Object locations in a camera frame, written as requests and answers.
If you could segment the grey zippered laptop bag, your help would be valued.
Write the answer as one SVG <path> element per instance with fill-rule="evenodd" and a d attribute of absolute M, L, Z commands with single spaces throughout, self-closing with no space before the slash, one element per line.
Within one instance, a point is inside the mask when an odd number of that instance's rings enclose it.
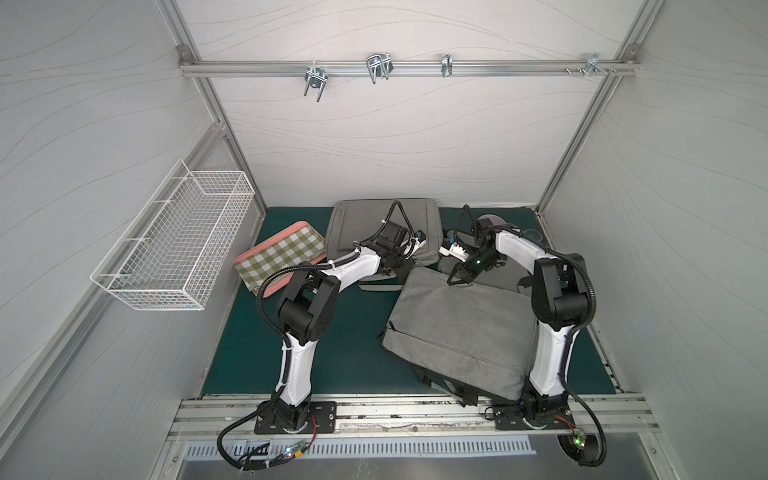
<path fill-rule="evenodd" d="M 423 255 L 414 256 L 414 267 L 431 266 L 439 260 L 442 244 L 442 224 L 437 203 L 432 199 L 368 199 L 346 200 L 334 207 L 325 236 L 327 257 L 336 260 L 351 253 L 355 247 L 366 247 L 374 252 L 374 238 L 389 220 L 410 230 L 423 231 L 427 246 Z M 381 275 L 377 271 L 357 283 L 360 289 L 371 292 L 394 292 L 403 288 L 405 280 L 394 275 Z"/>

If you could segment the grey laptop sleeve bag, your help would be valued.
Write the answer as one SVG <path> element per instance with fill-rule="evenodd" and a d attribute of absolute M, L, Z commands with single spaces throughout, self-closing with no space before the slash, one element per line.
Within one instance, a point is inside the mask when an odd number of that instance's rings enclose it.
<path fill-rule="evenodd" d="M 413 269 L 388 319 L 382 345 L 408 363 L 504 400 L 521 398 L 536 345 L 530 299 Z"/>

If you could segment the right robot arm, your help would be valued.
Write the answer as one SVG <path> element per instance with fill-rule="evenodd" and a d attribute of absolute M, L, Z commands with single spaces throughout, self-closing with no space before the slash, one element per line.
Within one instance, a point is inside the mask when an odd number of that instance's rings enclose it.
<path fill-rule="evenodd" d="M 456 229 L 444 232 L 440 253 L 459 260 L 449 275 L 451 284 L 469 284 L 503 260 L 514 261 L 529 273 L 523 284 L 531 288 L 538 342 L 519 404 L 526 420 L 542 424 L 568 407 L 573 344 L 595 315 L 596 293 L 585 261 L 578 254 L 544 245 L 494 215 L 476 219 L 472 234 L 474 240 L 468 242 Z"/>

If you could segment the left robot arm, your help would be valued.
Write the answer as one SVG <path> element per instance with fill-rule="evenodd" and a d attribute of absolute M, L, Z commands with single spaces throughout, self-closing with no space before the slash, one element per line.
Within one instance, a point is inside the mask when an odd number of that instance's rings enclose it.
<path fill-rule="evenodd" d="M 282 342 L 279 380 L 268 407 L 282 427 L 296 432 L 310 416 L 311 372 L 321 336 L 330 327 L 340 293 L 381 271 L 406 273 L 427 234 L 386 220 L 371 237 L 353 244 L 351 252 L 318 264 L 284 268 L 268 279 L 290 273 L 277 306 L 280 323 L 272 325 Z"/>

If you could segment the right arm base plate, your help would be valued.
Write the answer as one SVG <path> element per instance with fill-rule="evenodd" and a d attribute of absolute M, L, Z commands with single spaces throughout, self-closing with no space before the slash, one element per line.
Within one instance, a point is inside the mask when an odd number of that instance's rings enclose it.
<path fill-rule="evenodd" d="M 492 404 L 484 409 L 482 417 L 499 431 L 571 430 L 575 425 L 565 405 L 525 399 L 514 403 Z"/>

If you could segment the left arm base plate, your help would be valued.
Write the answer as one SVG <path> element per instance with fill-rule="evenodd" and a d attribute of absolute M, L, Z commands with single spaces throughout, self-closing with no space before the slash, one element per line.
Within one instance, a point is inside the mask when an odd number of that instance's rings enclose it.
<path fill-rule="evenodd" d="M 336 426 L 337 403 L 305 400 L 298 406 L 277 400 L 262 402 L 255 419 L 255 434 L 333 433 Z"/>

